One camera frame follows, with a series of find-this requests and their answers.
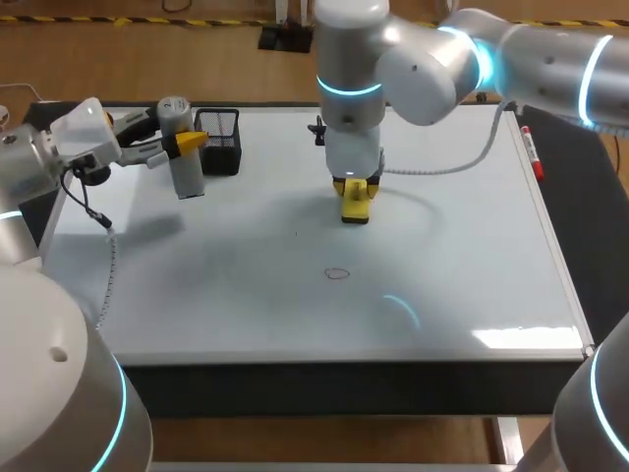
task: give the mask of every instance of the pen holder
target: pen holder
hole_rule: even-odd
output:
[[[201,108],[195,118],[195,129],[209,134],[200,147],[203,175],[236,175],[243,150],[240,144],[238,117],[233,108]]]

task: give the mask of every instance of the red marker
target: red marker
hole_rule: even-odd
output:
[[[531,130],[528,126],[523,126],[520,131],[522,132],[522,140],[524,141],[524,147],[529,155],[529,160],[531,161],[531,167],[533,167],[535,178],[538,182],[541,182],[543,180],[543,168],[542,163],[540,162],[540,157],[538,156],[538,150],[535,148],[535,144],[533,143]]]

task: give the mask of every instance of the floor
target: floor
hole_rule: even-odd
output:
[[[172,1],[176,8],[180,0]],[[157,0],[22,0],[3,15],[154,16]],[[438,0],[391,0],[413,20],[440,17]],[[272,0],[196,0],[180,18],[273,18]],[[623,2],[600,0],[463,0],[508,19],[629,18]],[[2,25],[0,83],[29,82],[46,99],[317,101],[312,55],[257,51],[254,28],[197,29],[130,25]],[[0,89],[0,103],[22,120],[33,96]],[[613,140],[604,138],[612,160]],[[620,178],[629,189],[629,143],[621,142]],[[530,444],[546,419],[521,422]],[[490,463],[487,421],[457,419],[264,419],[156,421],[157,460]]]

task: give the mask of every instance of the yellow black tape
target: yellow black tape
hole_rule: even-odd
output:
[[[0,23],[110,23],[115,26],[143,23],[193,27],[265,27],[274,24],[274,22],[263,20],[179,20],[153,17],[39,17],[24,15],[0,16]]]
[[[274,22],[264,20],[180,20],[153,17],[40,17],[40,16],[0,16],[0,23],[110,23],[114,26],[126,24],[159,24],[192,27],[266,27]],[[534,27],[593,27],[593,28],[629,28],[629,20],[557,20],[514,21],[516,25]],[[421,23],[419,25],[434,28],[438,23]]]

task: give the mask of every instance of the whiteboard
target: whiteboard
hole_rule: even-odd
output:
[[[429,128],[387,111],[387,165],[474,159],[494,111]],[[202,198],[178,201],[168,166],[114,166],[90,189],[119,233],[101,334],[121,363],[582,358],[591,336],[512,113],[469,171],[384,175],[361,226],[341,222],[317,112],[241,109],[241,172],[207,178]],[[45,272],[95,317],[108,269],[102,228],[66,202]]]

